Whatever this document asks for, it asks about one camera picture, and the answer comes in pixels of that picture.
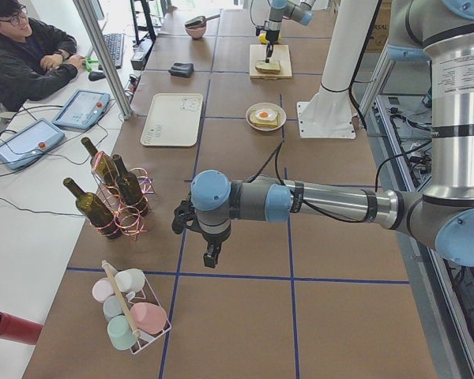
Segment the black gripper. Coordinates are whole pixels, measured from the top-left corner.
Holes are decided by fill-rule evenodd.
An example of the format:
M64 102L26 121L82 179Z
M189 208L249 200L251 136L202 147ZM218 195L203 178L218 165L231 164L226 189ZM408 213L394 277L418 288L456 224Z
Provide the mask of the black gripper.
M280 30L266 30L265 40L267 41L265 50L265 62L269 63L271 57L273 56L273 44L278 43L278 41L280 40Z
M215 268L215 264L218 263L223 242L229 238L229 227L216 233L204 231L200 228L200 233L207 242L207 249L203 255L204 266L207 268Z

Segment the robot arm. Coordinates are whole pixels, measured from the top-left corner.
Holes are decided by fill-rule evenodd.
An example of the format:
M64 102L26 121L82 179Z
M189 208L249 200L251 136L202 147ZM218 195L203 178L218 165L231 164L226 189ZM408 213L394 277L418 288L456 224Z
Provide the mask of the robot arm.
M269 16L263 25L267 40L265 62L273 56L274 45L279 41L282 20L287 18L301 25L308 25L313 17L312 8L315 1L306 0L294 3L288 0L272 0L269 4Z
M420 47L431 60L431 180L419 193L344 189L260 177L231 181L219 171L190 186L192 229L207 242L213 268L231 221L283 222L318 212L348 223L378 223L474 267L474 1L396 1L391 38Z

